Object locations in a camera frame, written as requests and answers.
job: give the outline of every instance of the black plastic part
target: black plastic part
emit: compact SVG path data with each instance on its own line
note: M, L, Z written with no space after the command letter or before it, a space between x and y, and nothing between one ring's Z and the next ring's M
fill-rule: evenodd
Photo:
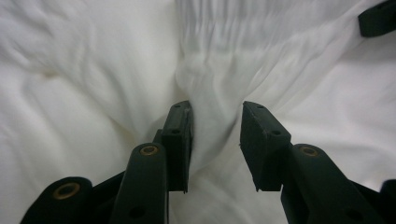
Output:
M306 223L385 223L320 148L295 145L287 164L297 187L287 190L303 196L309 210ZM287 217L289 223L303 223Z
M359 15L361 35L374 37L396 30L396 1L389 0Z
M86 216L81 223L108 223L123 176L124 172L93 187L87 201Z
M153 143L158 143L158 144L162 144L163 143L163 130L159 129L157 130L157 132L155 133L154 139L152 139Z
M44 189L26 212L21 224L79 223L81 216L85 215L83 208L91 191L91 182L82 177L56 181Z
M388 223L396 223L396 179L384 182L379 192L378 206Z
M147 147L152 149L144 154ZM168 223L167 166L163 146L150 143L134 149L109 223Z
M188 191L192 143L192 108L188 101L172 105L163 126L161 143L166 148L169 191Z
M279 191L290 133L262 105L244 102L240 143L256 189Z
M348 180L320 148L294 146L290 139L264 106L244 102L241 149L247 166L257 189L283 185L281 201L290 224L377 224L395 216L395 182L384 184L381 194L367 189ZM387 222L395 223L393 217Z

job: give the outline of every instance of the white bedsheet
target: white bedsheet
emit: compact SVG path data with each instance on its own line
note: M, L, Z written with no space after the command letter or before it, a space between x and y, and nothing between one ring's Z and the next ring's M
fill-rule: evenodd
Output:
M286 223L238 147L244 100L372 189L396 177L396 33L359 35L377 0L2 1L0 223L70 175L98 184L190 100L188 194L171 223Z

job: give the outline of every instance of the white fabric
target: white fabric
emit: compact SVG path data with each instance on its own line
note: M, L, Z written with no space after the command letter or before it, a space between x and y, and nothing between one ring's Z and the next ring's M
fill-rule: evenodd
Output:
M357 23L378 2L2 1L0 223L60 178L117 174L186 99L190 188L171 223L287 222L238 147L244 100L379 189L396 177L396 33Z

